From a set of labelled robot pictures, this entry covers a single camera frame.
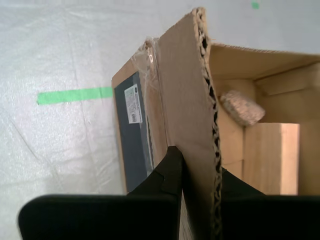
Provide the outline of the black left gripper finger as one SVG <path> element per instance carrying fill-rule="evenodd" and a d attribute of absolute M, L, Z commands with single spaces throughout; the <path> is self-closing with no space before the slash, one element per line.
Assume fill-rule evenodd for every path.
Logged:
<path fill-rule="evenodd" d="M 177 240 L 184 157 L 170 146 L 127 195 L 44 195 L 18 214 L 24 240 Z"/>
<path fill-rule="evenodd" d="M 320 197 L 266 195 L 222 170 L 225 240 L 318 240 Z"/>

